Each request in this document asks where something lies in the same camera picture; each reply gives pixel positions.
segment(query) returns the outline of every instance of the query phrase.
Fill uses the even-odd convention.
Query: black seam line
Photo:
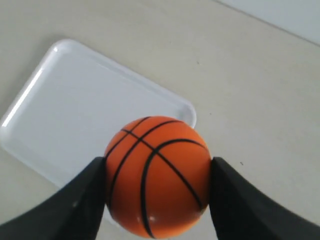
[[[135,138],[139,138],[137,135],[135,135],[133,132],[128,131],[126,129],[122,129],[122,131],[131,134],[132,136],[134,136]],[[149,143],[147,143],[146,141],[144,141],[143,139],[141,140],[142,143],[144,143],[145,145],[147,145],[152,151],[155,150],[154,147],[152,147]],[[197,141],[192,141],[191,143],[193,144],[197,144],[200,147],[203,147],[204,149],[207,149],[206,147],[204,147],[202,144],[200,144]],[[165,158],[160,152],[156,153],[177,175],[178,177],[181,179],[181,181],[186,185],[186,187],[189,189],[189,191],[191,192],[191,194],[193,195],[196,203],[199,206],[199,209],[201,210],[203,208],[203,204],[199,198],[199,196],[197,195],[196,191],[193,189],[193,187],[191,186],[191,184],[185,179],[185,177],[181,174],[181,172],[167,159]]]
[[[150,118],[149,116],[141,119],[135,126],[133,126],[133,128],[130,131],[133,131],[136,127],[138,127],[143,121],[147,120],[148,118]],[[123,139],[125,139],[125,137],[128,136],[128,133],[125,134],[119,141],[116,142],[115,145],[113,145],[113,147],[107,152],[107,154],[105,155],[105,160],[107,161],[108,157],[110,156],[110,154],[112,153],[112,151],[116,148],[116,146],[119,145],[119,143],[121,143],[121,141]]]
[[[164,148],[165,146],[170,145],[170,144],[183,143],[183,142],[194,143],[194,144],[202,146],[200,143],[198,143],[196,141],[193,141],[191,139],[184,139],[184,138],[178,138],[178,139],[172,139],[169,141],[165,141],[153,149],[153,151],[150,153],[150,155],[148,156],[148,158],[144,164],[143,171],[142,171],[142,178],[141,178],[141,187],[140,187],[141,213],[142,213],[142,221],[143,221],[144,228],[151,238],[155,238],[155,236],[153,235],[153,233],[151,231],[151,228],[149,225],[149,220],[148,220],[148,214],[147,214],[146,179],[147,179],[149,166],[151,164],[153,157],[155,155],[159,154],[159,151],[162,148]]]
[[[141,140],[144,137],[146,137],[148,134],[150,134],[155,129],[157,129],[157,128],[165,125],[165,124],[170,124],[170,123],[181,123],[181,121],[179,121],[179,120],[170,120],[170,121],[165,121],[165,122],[162,122],[162,123],[154,126],[153,128],[149,129],[145,134],[143,134],[141,137],[139,137],[137,139],[137,141],[131,146],[131,148],[125,153],[123,159],[121,160],[119,166],[117,167],[117,169],[115,171],[114,177],[113,177],[112,182],[111,182],[111,187],[110,187],[110,192],[109,192],[109,203],[108,203],[110,214],[111,214],[112,194],[114,192],[116,180],[117,180],[117,177],[118,177],[118,175],[120,173],[120,170],[121,170],[122,166],[124,165],[125,161],[127,160],[128,156],[135,149],[135,147],[141,142]]]

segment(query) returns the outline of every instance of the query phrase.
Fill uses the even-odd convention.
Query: table surface
[[[190,100],[196,130],[268,196],[320,224],[320,47],[211,0],[0,0],[0,115],[72,38]],[[57,188],[0,149],[0,223]],[[209,213],[175,239],[213,239]],[[103,221],[98,239],[138,239]]]

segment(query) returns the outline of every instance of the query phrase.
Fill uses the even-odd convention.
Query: plastic tray
[[[122,126],[154,115],[196,124],[184,98],[76,41],[61,40],[1,119],[0,146],[62,187],[104,154]]]

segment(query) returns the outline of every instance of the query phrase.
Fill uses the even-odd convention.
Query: basketball
[[[144,238],[191,228],[209,202],[211,157],[186,123],[151,116],[124,126],[105,150],[106,205],[112,218]]]

